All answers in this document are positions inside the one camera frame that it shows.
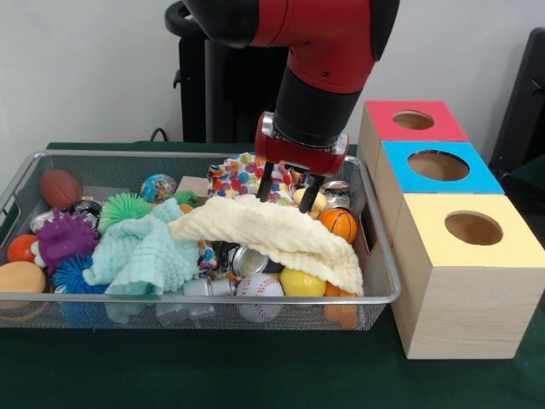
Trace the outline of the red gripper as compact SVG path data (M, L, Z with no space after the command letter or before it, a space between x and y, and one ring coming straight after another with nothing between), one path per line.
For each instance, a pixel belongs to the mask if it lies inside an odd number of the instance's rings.
M334 176L344 163L349 148L349 137L342 133L330 147L307 147L290 141L274 127L273 113L263 112L255 133L255 153L266 160L264 172L256 197L261 202L268 201L273 184L274 164L288 164L310 173L310 182L304 192L299 211L312 210L323 176Z

